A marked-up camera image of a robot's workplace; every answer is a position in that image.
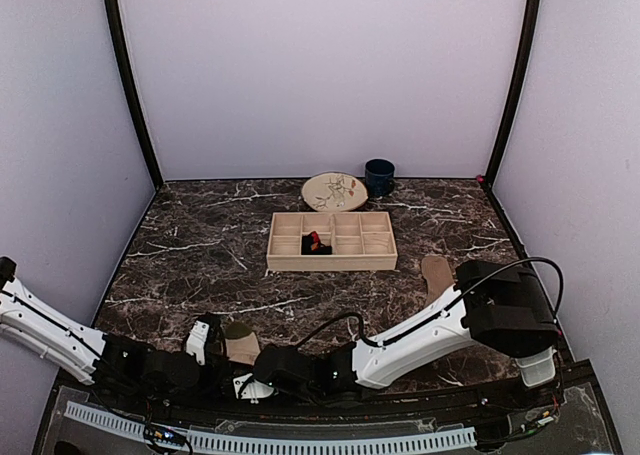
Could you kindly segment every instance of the wooden tray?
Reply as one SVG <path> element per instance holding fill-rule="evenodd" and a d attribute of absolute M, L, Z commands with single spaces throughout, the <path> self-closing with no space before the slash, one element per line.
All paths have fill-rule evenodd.
<path fill-rule="evenodd" d="M 317 232 L 332 255 L 302 255 L 302 236 Z M 387 212 L 274 213 L 267 266 L 280 272 L 393 270 L 398 251 Z"/>

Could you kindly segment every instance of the white wall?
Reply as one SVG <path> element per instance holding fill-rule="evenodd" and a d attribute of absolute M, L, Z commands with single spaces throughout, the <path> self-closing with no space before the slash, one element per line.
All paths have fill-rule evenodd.
<path fill-rule="evenodd" d="M 165 178 L 474 177 L 525 0 L 120 0 Z"/>
<path fill-rule="evenodd" d="M 102 0 L 0 0 L 0 255 L 91 322 L 153 187 Z M 56 368 L 0 339 L 0 453 L 31 453 Z"/>
<path fill-rule="evenodd" d="M 496 185 L 527 251 L 566 272 L 560 318 L 625 453 L 640 453 L 639 19 L 640 0 L 542 0 Z"/>

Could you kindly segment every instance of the marble tabletop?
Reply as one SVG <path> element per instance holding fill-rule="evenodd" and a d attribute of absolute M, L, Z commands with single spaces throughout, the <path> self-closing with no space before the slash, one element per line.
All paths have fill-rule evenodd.
<path fill-rule="evenodd" d="M 473 180 L 399 179 L 364 211 L 388 211 L 396 270 L 274 273 L 266 251 L 273 212 L 309 211 L 304 180 L 169 182 L 131 244 L 96 327 L 159 349 L 179 350 L 195 318 L 223 314 L 255 330 L 262 346 L 295 343 L 323 321 L 356 310 L 367 333 L 383 331 L 425 307 L 425 255 L 452 269 L 470 259 L 517 258 Z M 355 337 L 355 322 L 335 324 L 306 346 L 321 353 Z M 390 391 L 463 386 L 519 376 L 506 356 L 471 347 L 406 375 Z"/>

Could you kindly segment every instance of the plate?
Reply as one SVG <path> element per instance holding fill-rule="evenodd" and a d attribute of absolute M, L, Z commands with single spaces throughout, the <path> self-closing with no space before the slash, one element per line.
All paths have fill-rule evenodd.
<path fill-rule="evenodd" d="M 349 212 L 365 204 L 364 184 L 346 173 L 321 173 L 302 186 L 302 198 L 316 212 Z"/>

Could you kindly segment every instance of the black frame post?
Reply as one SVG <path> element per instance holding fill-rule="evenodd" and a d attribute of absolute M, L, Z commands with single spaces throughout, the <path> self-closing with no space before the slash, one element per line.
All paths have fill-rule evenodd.
<path fill-rule="evenodd" d="M 509 93 L 502 112 L 502 120 L 500 128 L 496 136 L 496 142 L 493 146 L 491 159 L 484 175 L 484 180 L 489 186 L 493 186 L 500 170 L 500 164 L 507 148 L 513 121 L 516 117 L 522 86 L 524 85 L 524 76 L 527 72 L 529 64 L 529 54 L 531 53 L 531 44 L 533 43 L 533 34 L 536 29 L 536 20 L 538 18 L 538 8 L 540 0 L 527 0 L 524 9 L 524 18 L 522 21 L 522 31 L 520 32 L 520 43 L 518 44 L 518 53 L 516 54 L 516 62 L 513 67 L 513 75 L 511 76 L 511 84 L 509 85 Z"/>
<path fill-rule="evenodd" d="M 120 79 L 122 80 L 122 88 L 127 98 L 127 104 L 129 105 L 129 112 L 131 112 L 131 119 L 133 120 L 133 126 L 138 137 L 138 143 L 140 144 L 140 149 L 142 150 L 142 155 L 147 164 L 147 170 L 149 171 L 153 185 L 156 190 L 159 190 L 164 180 L 162 179 L 156 154 L 153 151 L 151 137 L 147 130 L 147 124 L 144 120 L 140 98 L 138 97 L 138 91 L 133 78 L 124 30 L 122 28 L 122 19 L 120 18 L 118 0 L 104 0 L 104 6 L 107 12 L 107 20 L 109 21 L 113 50 L 116 54 L 118 70 L 120 71 Z"/>

